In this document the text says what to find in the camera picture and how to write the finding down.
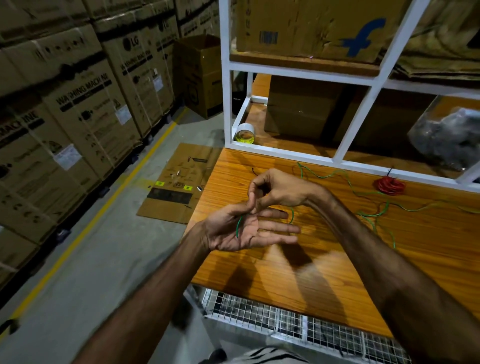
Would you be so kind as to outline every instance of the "black and white striped fabric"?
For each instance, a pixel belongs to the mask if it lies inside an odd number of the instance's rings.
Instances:
[[[252,350],[244,355],[227,361],[226,364],[300,364],[308,363],[298,354],[283,349],[266,347]]]

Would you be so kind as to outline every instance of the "barcode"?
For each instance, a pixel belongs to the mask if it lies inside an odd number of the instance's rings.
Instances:
[[[260,31],[260,43],[276,44],[277,39],[278,32],[266,32],[264,30]]]

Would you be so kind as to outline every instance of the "person's right arm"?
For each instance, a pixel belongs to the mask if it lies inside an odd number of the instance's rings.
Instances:
[[[340,241],[394,337],[417,363],[480,363],[480,322],[326,188],[279,170],[256,177],[257,210],[306,205]]]

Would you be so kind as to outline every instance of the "blue letter f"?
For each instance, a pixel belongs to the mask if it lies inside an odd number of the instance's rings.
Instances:
[[[355,57],[360,52],[360,49],[367,48],[371,43],[367,38],[372,30],[383,28],[384,26],[385,18],[374,19],[365,24],[355,38],[341,39],[343,41],[342,47],[349,48],[347,57]]]

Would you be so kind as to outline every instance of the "hand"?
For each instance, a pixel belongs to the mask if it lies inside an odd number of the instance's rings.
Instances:
[[[228,205],[214,212],[203,221],[208,248],[234,252],[255,246],[267,246],[279,243],[296,244],[298,237],[275,234],[272,231],[299,233],[296,225],[276,221],[259,220],[264,218],[288,218],[285,211],[273,208],[265,209],[258,214],[251,214],[255,207],[255,196],[249,194],[247,203]],[[241,217],[237,237],[237,224]]]
[[[270,169],[255,177],[248,188],[257,200],[253,212],[262,211],[271,205],[303,205],[313,190],[321,186],[301,180],[291,174]]]

